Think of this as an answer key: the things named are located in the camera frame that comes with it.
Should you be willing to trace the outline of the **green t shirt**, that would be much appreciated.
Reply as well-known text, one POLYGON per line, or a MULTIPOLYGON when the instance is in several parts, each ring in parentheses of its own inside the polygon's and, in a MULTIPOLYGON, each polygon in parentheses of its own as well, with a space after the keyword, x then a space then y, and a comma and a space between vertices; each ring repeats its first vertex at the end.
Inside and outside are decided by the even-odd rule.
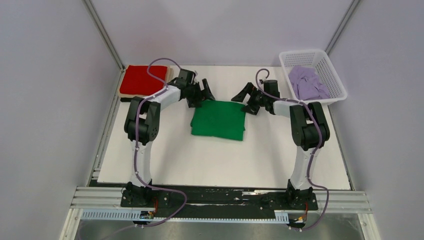
POLYGON ((206 100, 194 110, 190 122, 194 136, 217 137, 243 141, 246 113, 244 104, 232 101, 206 100))

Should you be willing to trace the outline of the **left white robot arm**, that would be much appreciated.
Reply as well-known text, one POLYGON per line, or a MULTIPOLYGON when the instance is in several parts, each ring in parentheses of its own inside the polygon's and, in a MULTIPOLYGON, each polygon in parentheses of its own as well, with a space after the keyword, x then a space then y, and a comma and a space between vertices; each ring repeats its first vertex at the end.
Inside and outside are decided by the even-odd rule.
POLYGON ((122 192, 122 207, 147 207, 153 201, 151 151, 159 133, 161 111, 183 99, 189 108, 200 108, 204 101, 215 100, 207 79, 197 82, 195 78, 194 71, 182 68, 178 76, 159 91, 131 99, 124 132, 131 142, 133 169, 122 192))

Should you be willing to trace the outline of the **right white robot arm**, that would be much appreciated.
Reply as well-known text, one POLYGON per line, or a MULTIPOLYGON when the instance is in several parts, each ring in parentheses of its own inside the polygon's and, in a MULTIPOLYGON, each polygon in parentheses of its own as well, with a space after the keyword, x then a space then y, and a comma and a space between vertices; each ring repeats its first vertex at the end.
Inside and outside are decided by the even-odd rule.
POLYGON ((257 115, 260 108, 275 116, 290 120, 291 136, 296 145, 295 165, 285 193, 277 196, 292 209, 311 204, 316 198, 311 183, 314 164, 319 151, 330 138, 330 129, 320 102, 305 103, 281 98, 276 80, 265 80, 263 88, 248 82, 231 101, 243 102, 242 112, 257 115))

